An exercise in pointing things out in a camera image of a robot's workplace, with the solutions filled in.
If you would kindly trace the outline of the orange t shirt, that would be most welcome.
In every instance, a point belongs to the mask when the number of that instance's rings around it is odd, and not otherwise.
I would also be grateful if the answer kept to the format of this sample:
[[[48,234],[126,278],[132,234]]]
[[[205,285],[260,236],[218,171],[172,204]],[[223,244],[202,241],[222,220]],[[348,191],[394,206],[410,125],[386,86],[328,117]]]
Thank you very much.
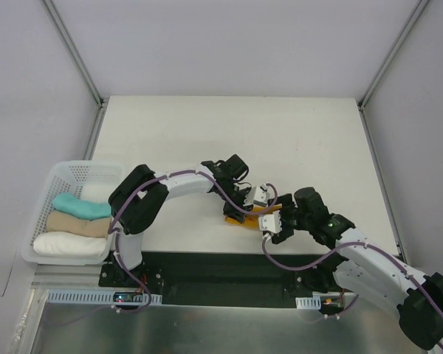
[[[268,214],[272,214],[274,211],[281,209],[281,204],[276,204],[272,208],[269,209]],[[252,212],[260,212],[265,209],[262,206],[254,206]],[[228,216],[224,217],[224,221],[230,225],[241,226],[247,229],[258,229],[258,216],[257,215],[243,215],[244,221],[239,222],[233,218],[229,218]]]

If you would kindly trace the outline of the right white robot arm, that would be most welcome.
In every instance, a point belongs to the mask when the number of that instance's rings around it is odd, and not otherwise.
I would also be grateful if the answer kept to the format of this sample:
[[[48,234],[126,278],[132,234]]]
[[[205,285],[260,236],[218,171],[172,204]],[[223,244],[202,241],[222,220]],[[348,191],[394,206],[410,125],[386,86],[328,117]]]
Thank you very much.
[[[443,276],[427,275],[387,253],[349,219],[331,213],[320,194],[305,187],[285,195],[281,208],[258,219],[263,241],[278,244],[296,231],[308,232],[329,252],[311,263],[326,291],[354,292],[398,321],[402,332],[423,350],[443,339]]]

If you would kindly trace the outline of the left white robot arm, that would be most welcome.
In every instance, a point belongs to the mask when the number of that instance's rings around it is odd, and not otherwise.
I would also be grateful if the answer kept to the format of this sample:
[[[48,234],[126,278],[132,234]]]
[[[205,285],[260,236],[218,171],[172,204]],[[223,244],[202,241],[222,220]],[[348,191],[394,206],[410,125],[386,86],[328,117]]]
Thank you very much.
[[[241,184],[249,173],[247,164],[236,154],[227,160],[205,161],[193,169],[159,173],[146,164],[136,166],[108,199],[115,234],[115,276],[126,287],[141,278],[142,234],[155,221],[163,204],[195,193],[217,194],[223,201],[223,215],[243,222],[253,206],[245,199],[250,187]]]

